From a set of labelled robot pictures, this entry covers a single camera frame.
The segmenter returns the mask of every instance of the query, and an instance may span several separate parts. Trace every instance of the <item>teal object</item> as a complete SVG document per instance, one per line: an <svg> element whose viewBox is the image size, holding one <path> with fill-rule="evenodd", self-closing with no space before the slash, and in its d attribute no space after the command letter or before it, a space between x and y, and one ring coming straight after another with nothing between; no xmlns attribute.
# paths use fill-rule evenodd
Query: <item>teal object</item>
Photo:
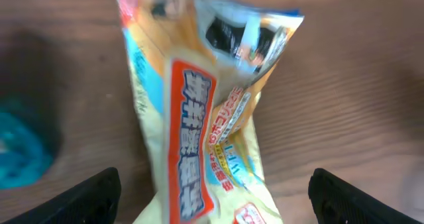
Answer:
<svg viewBox="0 0 424 224"><path fill-rule="evenodd" d="M35 183L52 161L42 139L29 126L0 111L0 190Z"/></svg>

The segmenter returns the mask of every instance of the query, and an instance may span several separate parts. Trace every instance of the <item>plastic packaging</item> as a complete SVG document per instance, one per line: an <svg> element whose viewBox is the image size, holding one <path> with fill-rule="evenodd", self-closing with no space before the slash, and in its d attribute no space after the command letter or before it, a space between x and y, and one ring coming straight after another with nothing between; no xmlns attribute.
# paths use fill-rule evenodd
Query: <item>plastic packaging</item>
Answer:
<svg viewBox="0 0 424 224"><path fill-rule="evenodd" d="M282 223L251 116L303 16L231 0L117 1L158 192L134 223Z"/></svg>

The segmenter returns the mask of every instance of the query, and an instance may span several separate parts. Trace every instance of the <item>brown wooden surface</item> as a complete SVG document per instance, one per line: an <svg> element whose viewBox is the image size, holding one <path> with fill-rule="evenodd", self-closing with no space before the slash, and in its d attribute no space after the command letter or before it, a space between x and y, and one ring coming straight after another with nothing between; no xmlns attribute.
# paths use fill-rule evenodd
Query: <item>brown wooden surface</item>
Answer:
<svg viewBox="0 0 424 224"><path fill-rule="evenodd" d="M318 167L424 221L424 0L245 1L306 16L254 113L285 223L316 223ZM64 140L41 181L0 191L0 221L109 166L123 186L117 221L152 198L117 11L115 0L0 0L1 63L49 71L39 80Z"/></svg>

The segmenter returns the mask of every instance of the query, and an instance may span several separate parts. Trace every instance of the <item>blue stripe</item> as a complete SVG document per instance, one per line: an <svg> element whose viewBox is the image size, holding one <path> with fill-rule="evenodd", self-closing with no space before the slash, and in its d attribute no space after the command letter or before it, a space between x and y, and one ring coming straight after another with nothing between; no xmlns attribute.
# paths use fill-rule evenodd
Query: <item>blue stripe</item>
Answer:
<svg viewBox="0 0 424 224"><path fill-rule="evenodd" d="M123 29L125 40L127 42L128 58L134 66L138 80L147 93L147 97L153 104L153 107L163 114L164 112L164 81L162 77L154 70L144 56L141 49L131 36L128 29Z"/></svg>

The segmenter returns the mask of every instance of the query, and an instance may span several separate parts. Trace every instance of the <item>wooden table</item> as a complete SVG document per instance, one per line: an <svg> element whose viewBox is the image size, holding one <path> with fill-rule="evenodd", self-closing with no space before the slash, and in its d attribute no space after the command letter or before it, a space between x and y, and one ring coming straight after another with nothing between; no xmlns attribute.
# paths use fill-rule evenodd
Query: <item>wooden table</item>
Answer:
<svg viewBox="0 0 424 224"><path fill-rule="evenodd" d="M245 1L306 16L254 113L285 223L316 223L307 185L318 167L424 221L424 0ZM154 191L115 0L0 5L0 64L43 71L29 86L44 85L64 140L41 181L0 191L0 221L115 166L117 221L131 223Z"/></svg>

